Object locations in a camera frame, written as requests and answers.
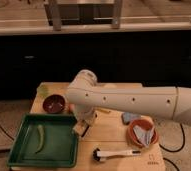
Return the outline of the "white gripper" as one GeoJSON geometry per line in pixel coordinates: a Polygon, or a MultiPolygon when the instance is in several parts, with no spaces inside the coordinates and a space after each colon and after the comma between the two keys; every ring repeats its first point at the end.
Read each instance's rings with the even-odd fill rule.
{"type": "Polygon", "coordinates": [[[79,136],[84,136],[89,125],[92,126],[96,120],[97,113],[91,106],[75,105],[73,109],[74,115],[78,122],[73,130],[79,136]]]}

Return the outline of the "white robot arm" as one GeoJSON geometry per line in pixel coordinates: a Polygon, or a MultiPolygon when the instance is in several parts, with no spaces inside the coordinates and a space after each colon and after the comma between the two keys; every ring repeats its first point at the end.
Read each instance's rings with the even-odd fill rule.
{"type": "Polygon", "coordinates": [[[89,125],[95,118],[95,108],[102,107],[191,126],[191,88],[107,88],[97,85],[97,76],[92,71],[81,70],[69,84],[65,96],[74,105],[75,117],[89,125]]]}

